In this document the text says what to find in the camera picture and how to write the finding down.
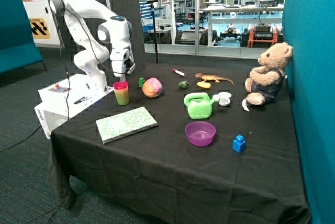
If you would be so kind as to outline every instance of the book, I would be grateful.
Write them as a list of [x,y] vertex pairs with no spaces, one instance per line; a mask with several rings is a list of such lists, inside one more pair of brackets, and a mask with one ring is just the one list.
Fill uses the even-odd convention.
[[145,107],[139,107],[96,121],[103,144],[158,126]]

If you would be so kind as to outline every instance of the toy watering can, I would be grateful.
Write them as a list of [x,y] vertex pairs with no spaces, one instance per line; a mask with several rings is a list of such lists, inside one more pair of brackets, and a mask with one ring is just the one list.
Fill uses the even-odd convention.
[[187,107],[188,114],[191,119],[209,118],[212,111],[212,104],[219,102],[220,97],[214,95],[209,98],[205,92],[187,94],[184,98],[184,104]]

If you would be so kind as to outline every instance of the plastic bowl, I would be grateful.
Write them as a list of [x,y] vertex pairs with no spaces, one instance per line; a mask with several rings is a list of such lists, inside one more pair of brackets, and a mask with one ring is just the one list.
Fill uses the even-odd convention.
[[185,127],[188,141],[197,147],[209,145],[215,135],[215,127],[204,121],[195,121]]

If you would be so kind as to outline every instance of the teddy bear paw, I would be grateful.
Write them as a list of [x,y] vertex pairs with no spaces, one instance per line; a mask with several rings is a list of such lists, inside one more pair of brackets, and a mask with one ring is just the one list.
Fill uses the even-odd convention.
[[250,93],[247,96],[247,101],[252,105],[262,105],[265,102],[265,98],[260,93]]
[[252,85],[251,78],[247,78],[247,80],[245,81],[245,89],[247,90],[247,92],[251,92],[251,85]]

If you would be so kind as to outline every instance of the ball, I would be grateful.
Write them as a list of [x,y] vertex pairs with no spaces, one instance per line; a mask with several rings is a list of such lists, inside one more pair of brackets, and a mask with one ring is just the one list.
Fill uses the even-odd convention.
[[154,98],[161,95],[163,91],[163,86],[161,82],[159,82],[158,79],[155,79],[154,77],[148,79],[145,81],[142,87],[143,93],[149,97]]

